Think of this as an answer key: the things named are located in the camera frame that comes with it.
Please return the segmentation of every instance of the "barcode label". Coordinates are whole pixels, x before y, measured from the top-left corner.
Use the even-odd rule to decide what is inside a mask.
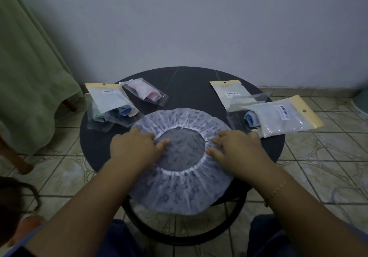
[[[275,107],[277,108],[278,112],[280,113],[282,120],[290,120],[289,113],[283,105],[275,105]]]
[[[119,90],[103,90],[103,94],[120,93]]]
[[[239,92],[227,92],[226,95],[228,98],[232,98],[234,96],[241,96]]]

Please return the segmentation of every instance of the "table top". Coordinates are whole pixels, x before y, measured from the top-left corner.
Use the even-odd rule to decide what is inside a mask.
[[[173,110],[176,108],[192,108],[204,111],[219,118],[228,124],[226,110],[217,96],[210,81],[240,80],[242,85],[251,94],[259,94],[262,91],[247,81],[231,74],[199,67],[166,67],[144,71],[121,80],[144,78],[157,89],[168,95],[165,106],[141,101],[129,91],[126,91],[129,99],[144,115],[157,110]],[[98,172],[104,163],[110,158],[110,142],[114,135],[124,134],[130,128],[115,124],[107,132],[99,132],[87,129],[87,114],[84,115],[80,125],[80,146],[90,166]],[[285,143],[285,135],[272,136],[261,140],[263,148],[269,157],[276,162],[281,155]],[[239,191],[251,189],[246,183],[234,179],[219,203],[237,198]]]

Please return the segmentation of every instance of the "pink fabric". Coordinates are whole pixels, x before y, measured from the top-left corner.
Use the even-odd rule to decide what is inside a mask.
[[[132,79],[129,81],[128,86],[135,89],[139,98],[142,100],[148,98],[154,102],[162,97],[162,95],[152,86],[148,85],[141,79]]]

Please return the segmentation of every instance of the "gold bracelet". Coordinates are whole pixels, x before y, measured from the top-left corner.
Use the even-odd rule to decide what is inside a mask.
[[[287,184],[288,184],[292,179],[293,179],[293,177],[291,176],[287,181],[285,181],[282,185],[280,185],[280,187],[279,187],[279,188],[277,188],[277,189],[272,193],[272,195],[271,195],[270,197],[268,197],[267,199],[265,199],[265,200],[264,200],[264,206],[265,206],[266,208],[268,208],[268,204],[267,204],[267,202],[266,202],[266,201],[269,201],[269,199],[272,199],[272,197],[273,197],[273,196],[275,196],[275,194],[276,194],[277,192],[279,192],[281,188],[283,188],[285,185],[287,185]]]

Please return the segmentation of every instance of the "packaged shower cap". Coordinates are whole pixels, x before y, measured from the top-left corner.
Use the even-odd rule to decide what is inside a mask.
[[[133,126],[154,132],[155,143],[171,141],[131,189],[137,203],[157,212],[195,215],[224,194],[233,177],[205,153],[209,147],[220,149],[211,139],[230,130],[224,122],[203,111],[178,108],[148,114]]]

